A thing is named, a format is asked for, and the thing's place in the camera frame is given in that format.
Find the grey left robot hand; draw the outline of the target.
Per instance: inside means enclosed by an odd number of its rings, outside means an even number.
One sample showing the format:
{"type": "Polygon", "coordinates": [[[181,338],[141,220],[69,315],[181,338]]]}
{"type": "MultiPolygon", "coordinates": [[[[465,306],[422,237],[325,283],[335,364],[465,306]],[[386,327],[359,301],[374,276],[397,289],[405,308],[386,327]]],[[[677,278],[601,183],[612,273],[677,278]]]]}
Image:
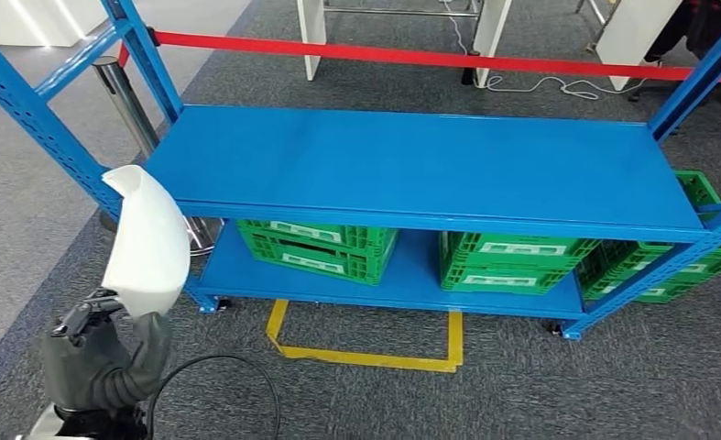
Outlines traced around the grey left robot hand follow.
{"type": "Polygon", "coordinates": [[[170,352],[169,318],[133,320],[138,346],[130,354],[111,315],[124,309],[114,291],[97,289],[77,302],[41,340],[46,391],[63,410],[116,410],[156,393],[170,352]]]}

